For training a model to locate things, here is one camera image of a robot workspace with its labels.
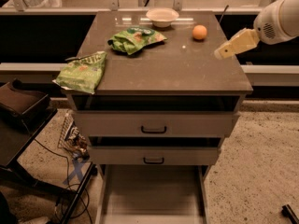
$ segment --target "chip bag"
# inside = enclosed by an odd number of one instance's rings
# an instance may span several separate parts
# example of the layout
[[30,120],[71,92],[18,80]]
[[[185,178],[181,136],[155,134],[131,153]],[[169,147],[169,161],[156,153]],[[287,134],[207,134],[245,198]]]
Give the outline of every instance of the chip bag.
[[105,70],[104,51],[97,51],[82,58],[67,59],[65,66],[57,76],[55,83],[75,91],[94,94]]
[[126,52],[128,55],[143,49],[145,46],[157,43],[167,38],[161,33],[148,27],[130,27],[113,35],[107,43],[117,51]]

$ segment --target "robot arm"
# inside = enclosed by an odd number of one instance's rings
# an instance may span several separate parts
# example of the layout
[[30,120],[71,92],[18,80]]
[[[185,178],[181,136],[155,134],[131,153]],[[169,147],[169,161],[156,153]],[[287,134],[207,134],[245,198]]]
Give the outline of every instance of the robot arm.
[[218,59],[254,49],[260,41],[272,45],[299,36],[299,0],[277,0],[256,17],[253,29],[244,28],[214,51]]

